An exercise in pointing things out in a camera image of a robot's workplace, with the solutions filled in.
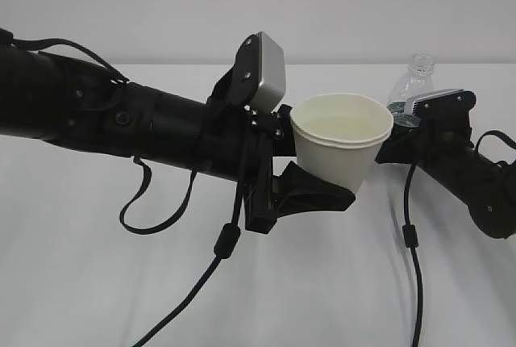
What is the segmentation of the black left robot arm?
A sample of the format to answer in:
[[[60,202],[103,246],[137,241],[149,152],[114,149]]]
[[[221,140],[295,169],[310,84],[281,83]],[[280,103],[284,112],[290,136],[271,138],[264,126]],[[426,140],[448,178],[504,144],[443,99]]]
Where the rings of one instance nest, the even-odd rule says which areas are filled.
[[[97,54],[50,53],[62,39],[20,40],[1,33],[1,132],[80,152],[155,161],[237,185],[237,212],[266,234],[286,215],[345,211],[356,199],[289,163],[294,157],[282,48],[249,35],[205,102],[131,81]]]

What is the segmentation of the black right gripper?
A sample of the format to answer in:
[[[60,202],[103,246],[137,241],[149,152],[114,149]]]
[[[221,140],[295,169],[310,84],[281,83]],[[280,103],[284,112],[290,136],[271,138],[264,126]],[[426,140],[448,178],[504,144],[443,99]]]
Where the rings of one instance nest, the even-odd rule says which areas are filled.
[[[473,152],[469,112],[444,119],[420,119],[416,128],[394,127],[376,163],[422,162],[434,166],[438,161],[449,160],[455,166],[475,169],[478,156]]]

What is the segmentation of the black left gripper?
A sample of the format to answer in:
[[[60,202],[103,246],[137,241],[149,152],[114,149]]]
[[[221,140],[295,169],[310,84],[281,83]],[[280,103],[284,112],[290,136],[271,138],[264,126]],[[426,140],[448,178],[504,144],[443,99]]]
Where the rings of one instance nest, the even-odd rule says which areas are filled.
[[[277,111],[209,107],[197,153],[199,171],[237,183],[244,227],[268,234],[278,218],[316,211],[346,211],[355,201],[349,189],[317,178],[290,161],[273,175],[274,157],[295,157],[292,107]]]

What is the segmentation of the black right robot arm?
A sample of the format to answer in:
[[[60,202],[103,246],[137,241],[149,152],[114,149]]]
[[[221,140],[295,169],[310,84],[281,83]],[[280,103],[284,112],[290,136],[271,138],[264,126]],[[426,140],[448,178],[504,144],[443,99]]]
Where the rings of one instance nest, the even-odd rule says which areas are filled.
[[[416,164],[467,207],[487,236],[515,234],[515,164],[493,162],[471,141],[471,91],[418,100],[416,128],[394,127],[376,157],[379,164]]]

